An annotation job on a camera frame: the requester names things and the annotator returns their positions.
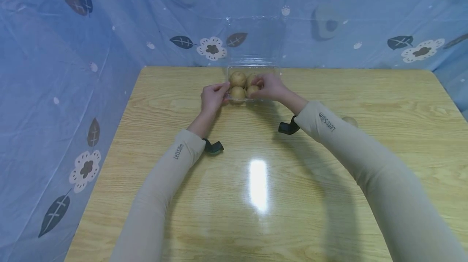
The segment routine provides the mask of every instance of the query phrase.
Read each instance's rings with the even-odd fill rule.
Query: clear plastic clamshell box
[[[249,78],[252,74],[266,74],[266,73],[273,73],[277,76],[281,75],[281,68],[273,62],[266,61],[264,59],[259,58],[238,58],[235,61],[231,61],[227,66],[227,80],[229,81],[231,75],[236,72],[240,71],[245,74],[247,78]],[[232,87],[229,89],[229,102],[233,104],[241,104],[243,102],[256,102],[261,101],[262,99],[250,99],[247,98],[247,95],[244,99],[233,99],[230,95]]]

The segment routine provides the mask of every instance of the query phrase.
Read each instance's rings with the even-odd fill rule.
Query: light wood grain surface
[[[283,69],[402,158],[468,249],[468,125],[428,71]],[[108,261],[133,197],[223,69],[142,70],[65,261]],[[167,214],[164,261],[390,261],[362,192],[278,104],[225,106]]]

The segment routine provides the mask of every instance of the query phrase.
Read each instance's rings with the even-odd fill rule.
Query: yellow potato
[[[249,75],[249,77],[247,77],[247,87],[252,85],[252,80],[254,80],[256,75],[257,75],[256,73],[252,73]]]
[[[229,77],[229,81],[231,82],[232,87],[242,87],[242,88],[244,88],[245,83],[247,81],[247,77],[245,77],[244,73],[242,73],[240,71],[236,71],[236,72],[233,72],[231,74],[231,76]]]
[[[245,90],[242,87],[233,87],[230,95],[234,100],[243,100],[245,99]]]
[[[250,97],[250,95],[252,95],[254,92],[258,90],[260,90],[260,88],[256,85],[249,86],[249,88],[247,89],[247,97]]]
[[[349,123],[349,124],[353,125],[354,127],[357,127],[357,125],[358,125],[357,124],[358,122],[356,121],[356,119],[354,119],[352,117],[343,117],[342,120],[345,121],[346,123]]]

